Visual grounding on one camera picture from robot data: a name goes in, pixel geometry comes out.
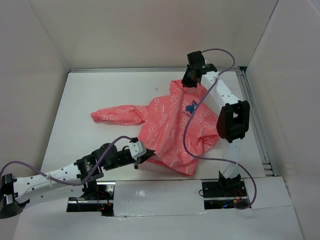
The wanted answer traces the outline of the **pink hooded jacket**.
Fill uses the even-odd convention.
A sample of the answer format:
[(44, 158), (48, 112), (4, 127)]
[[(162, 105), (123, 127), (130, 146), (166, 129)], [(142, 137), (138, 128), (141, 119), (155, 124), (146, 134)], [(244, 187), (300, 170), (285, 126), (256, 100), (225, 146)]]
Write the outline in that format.
[(186, 176), (196, 172), (197, 156), (213, 148), (220, 137), (218, 115), (199, 101), (207, 89), (183, 87), (172, 80), (169, 94), (155, 97), (148, 105), (120, 105), (91, 113), (96, 123), (141, 125), (138, 139), (155, 150), (149, 161)]

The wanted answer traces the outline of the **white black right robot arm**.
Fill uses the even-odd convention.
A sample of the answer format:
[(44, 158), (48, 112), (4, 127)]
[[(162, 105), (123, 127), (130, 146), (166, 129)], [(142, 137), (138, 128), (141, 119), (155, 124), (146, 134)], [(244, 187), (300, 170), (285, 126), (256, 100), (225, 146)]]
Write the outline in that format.
[(182, 85), (186, 88), (204, 85), (204, 95), (211, 95), (220, 108), (216, 129), (219, 137), (224, 140), (224, 153), (219, 161), (226, 163), (226, 167), (218, 173), (218, 190), (223, 196), (230, 196), (241, 182), (240, 150), (249, 130), (250, 104), (236, 97), (220, 79), (222, 74), (234, 68), (235, 57), (231, 57), (230, 67), (218, 72), (212, 63), (206, 63), (203, 54), (201, 50), (187, 54), (188, 64)]

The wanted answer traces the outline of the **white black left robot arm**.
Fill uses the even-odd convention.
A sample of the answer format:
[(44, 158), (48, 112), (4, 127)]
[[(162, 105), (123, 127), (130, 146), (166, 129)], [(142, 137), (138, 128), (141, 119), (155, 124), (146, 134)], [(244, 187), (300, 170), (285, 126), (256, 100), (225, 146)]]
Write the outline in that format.
[(155, 156), (155, 151), (145, 148), (142, 142), (130, 142), (118, 150), (115, 145), (105, 143), (92, 153), (65, 167), (29, 177), (0, 175), (0, 217), (7, 219), (21, 214), (25, 207), (52, 200), (57, 189), (81, 186), (82, 198), (92, 200), (98, 195), (110, 199), (111, 194), (99, 189), (97, 180), (105, 171), (139, 165)]

